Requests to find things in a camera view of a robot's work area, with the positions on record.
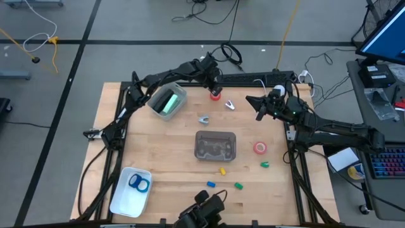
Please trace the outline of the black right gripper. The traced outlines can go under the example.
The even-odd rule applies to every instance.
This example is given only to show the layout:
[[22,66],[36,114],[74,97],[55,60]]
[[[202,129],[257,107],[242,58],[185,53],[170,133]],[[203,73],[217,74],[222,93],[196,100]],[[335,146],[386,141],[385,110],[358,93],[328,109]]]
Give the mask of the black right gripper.
[[267,96],[246,96],[246,100],[250,103],[254,110],[258,110],[256,120],[261,121],[265,115],[275,117],[277,111],[279,111],[283,106],[284,97],[278,97],[269,92]]

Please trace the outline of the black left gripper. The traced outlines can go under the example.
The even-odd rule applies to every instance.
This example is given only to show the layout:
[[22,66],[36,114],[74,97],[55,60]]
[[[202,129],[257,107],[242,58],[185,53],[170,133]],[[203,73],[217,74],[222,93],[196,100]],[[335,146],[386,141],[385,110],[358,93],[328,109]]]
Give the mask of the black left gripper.
[[199,60],[197,68],[202,73],[201,76],[198,76],[197,81],[203,87],[210,87],[210,93],[218,96],[222,91],[222,86],[218,84],[217,79],[217,77],[220,75],[220,69],[218,68],[218,63],[211,53],[207,52],[205,57]]

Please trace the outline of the pink tape roll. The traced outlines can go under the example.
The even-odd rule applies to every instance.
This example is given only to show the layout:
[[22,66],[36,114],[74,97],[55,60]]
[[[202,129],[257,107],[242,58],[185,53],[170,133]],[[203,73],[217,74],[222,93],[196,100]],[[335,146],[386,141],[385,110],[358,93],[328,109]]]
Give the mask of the pink tape roll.
[[258,141],[253,146],[253,151],[259,155],[265,154],[267,150],[268,150],[267,145],[264,142]]

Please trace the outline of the light blue tape roll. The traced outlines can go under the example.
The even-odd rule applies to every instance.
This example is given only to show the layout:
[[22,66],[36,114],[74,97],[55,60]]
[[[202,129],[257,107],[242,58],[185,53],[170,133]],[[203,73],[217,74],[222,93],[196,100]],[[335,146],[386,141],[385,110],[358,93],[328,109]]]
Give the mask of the light blue tape roll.
[[141,180],[139,181],[136,189],[138,190],[138,192],[140,193],[147,193],[150,187],[150,181],[147,179],[143,179],[141,178]]

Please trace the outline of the dark blue tape roll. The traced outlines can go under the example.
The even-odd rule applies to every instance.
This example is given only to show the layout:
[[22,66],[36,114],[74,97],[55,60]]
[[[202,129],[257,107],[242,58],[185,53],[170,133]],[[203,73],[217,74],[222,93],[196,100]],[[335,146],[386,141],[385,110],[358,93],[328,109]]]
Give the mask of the dark blue tape roll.
[[128,185],[132,188],[138,188],[143,178],[139,174],[133,174],[128,181]]

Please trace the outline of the mint green stapler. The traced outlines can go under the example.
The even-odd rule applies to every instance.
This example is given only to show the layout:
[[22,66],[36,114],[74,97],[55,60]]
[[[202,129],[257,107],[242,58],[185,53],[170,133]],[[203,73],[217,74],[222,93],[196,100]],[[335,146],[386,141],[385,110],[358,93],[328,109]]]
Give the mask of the mint green stapler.
[[170,114],[177,104],[178,104],[178,95],[174,94],[168,100],[167,104],[165,104],[164,108],[161,111],[161,114],[162,115]]

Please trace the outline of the black stapler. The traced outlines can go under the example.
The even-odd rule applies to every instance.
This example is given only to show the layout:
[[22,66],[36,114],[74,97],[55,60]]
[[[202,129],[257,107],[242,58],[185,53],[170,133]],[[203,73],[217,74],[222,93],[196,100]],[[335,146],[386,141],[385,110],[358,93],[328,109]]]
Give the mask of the black stapler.
[[171,99],[171,97],[174,95],[174,92],[169,89],[167,91],[165,91],[159,98],[158,100],[155,102],[154,106],[153,106],[153,110],[157,113],[160,113],[163,111],[164,107],[166,106],[166,104],[169,102],[169,100]]

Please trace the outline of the grey side desk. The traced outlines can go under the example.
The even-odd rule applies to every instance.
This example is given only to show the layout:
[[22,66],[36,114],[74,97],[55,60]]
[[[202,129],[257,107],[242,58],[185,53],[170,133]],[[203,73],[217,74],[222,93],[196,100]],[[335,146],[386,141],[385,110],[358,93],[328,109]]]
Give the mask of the grey side desk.
[[[397,122],[392,119],[380,120],[373,111],[364,94],[364,86],[358,75],[358,72],[360,71],[358,62],[348,61],[346,66],[363,122],[376,128],[385,135],[386,147],[405,148],[404,113],[399,113],[400,120]],[[362,162],[365,162],[365,184],[368,192],[405,209],[405,176],[393,179],[376,179],[371,171],[370,157],[361,154],[360,159]],[[375,215],[380,220],[405,221],[405,212],[402,212],[374,198],[372,198],[370,201]]]

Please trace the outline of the white paper box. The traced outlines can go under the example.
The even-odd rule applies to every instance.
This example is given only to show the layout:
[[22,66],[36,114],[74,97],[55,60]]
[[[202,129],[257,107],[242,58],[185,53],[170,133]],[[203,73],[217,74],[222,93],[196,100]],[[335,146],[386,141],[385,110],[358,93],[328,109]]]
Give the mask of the white paper box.
[[358,161],[358,156],[351,148],[340,150],[328,157],[328,164],[333,173],[345,169]]

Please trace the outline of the black mini computer box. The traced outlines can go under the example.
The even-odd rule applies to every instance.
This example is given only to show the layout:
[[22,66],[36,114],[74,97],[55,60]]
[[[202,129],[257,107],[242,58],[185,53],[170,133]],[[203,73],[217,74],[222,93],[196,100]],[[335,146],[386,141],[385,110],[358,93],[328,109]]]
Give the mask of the black mini computer box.
[[387,88],[396,83],[387,65],[362,66],[359,77],[365,88]]

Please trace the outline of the clear plastic bag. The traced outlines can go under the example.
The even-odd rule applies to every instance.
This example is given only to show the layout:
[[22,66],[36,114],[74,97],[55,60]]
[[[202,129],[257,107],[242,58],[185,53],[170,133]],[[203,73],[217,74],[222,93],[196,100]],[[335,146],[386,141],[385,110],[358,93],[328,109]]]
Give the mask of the clear plastic bag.
[[365,88],[364,95],[379,120],[399,121],[399,114],[382,88]]

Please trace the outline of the backlit keyboard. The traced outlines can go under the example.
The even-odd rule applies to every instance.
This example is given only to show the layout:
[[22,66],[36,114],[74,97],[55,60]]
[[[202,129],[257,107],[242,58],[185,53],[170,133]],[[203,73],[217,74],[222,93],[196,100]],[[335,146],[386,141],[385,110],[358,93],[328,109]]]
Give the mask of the backlit keyboard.
[[386,148],[366,158],[374,179],[405,179],[405,146]]

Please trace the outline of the grey cart base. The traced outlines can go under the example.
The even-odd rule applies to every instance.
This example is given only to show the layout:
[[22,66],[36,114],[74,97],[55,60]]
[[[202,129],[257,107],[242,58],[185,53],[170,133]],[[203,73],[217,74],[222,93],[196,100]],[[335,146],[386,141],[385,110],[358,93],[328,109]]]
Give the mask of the grey cart base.
[[0,79],[25,79],[30,80],[31,74],[28,71],[0,70]]
[[2,3],[7,4],[11,8],[21,8],[23,6],[59,6],[63,7],[63,0],[0,0]]

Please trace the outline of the black floor equipment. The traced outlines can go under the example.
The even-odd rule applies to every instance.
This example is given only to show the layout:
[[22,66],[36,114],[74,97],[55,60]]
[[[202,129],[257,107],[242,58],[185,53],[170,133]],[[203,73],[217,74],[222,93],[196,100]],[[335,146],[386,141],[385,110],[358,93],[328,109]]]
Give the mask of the black floor equipment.
[[13,110],[11,100],[8,98],[0,98],[0,115],[9,113]]

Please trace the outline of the black aluminium table frame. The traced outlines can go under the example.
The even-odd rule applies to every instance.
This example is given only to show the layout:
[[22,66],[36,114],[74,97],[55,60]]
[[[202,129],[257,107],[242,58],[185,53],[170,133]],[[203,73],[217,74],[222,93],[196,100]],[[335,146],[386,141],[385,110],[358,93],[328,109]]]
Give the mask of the black aluminium table frame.
[[[112,222],[157,224],[161,219],[176,221],[181,211],[193,204],[201,190],[217,193],[227,190],[224,222],[247,225],[297,225],[310,220],[311,211],[303,191],[294,183],[285,151],[287,141],[282,122],[272,118],[256,121],[255,112],[246,96],[260,96],[258,87],[228,87],[219,101],[212,101],[201,87],[187,87],[187,101],[169,121],[164,121],[149,107],[136,111],[117,151],[105,151],[102,140],[89,143],[84,168],[87,175],[82,192],[72,208],[72,218],[92,203],[105,177],[114,167],[147,170],[153,183],[146,209],[137,218],[112,214],[109,210],[113,190],[109,189],[92,218]],[[231,100],[235,109],[225,103]],[[199,117],[209,117],[209,124],[199,123]],[[233,132],[236,135],[237,156],[228,163],[200,161],[194,156],[196,132],[200,130]],[[256,154],[253,146],[264,142],[267,152]],[[269,167],[263,168],[262,162]],[[223,167],[226,175],[221,175]],[[207,182],[216,187],[208,187]],[[238,182],[244,187],[237,189]]]

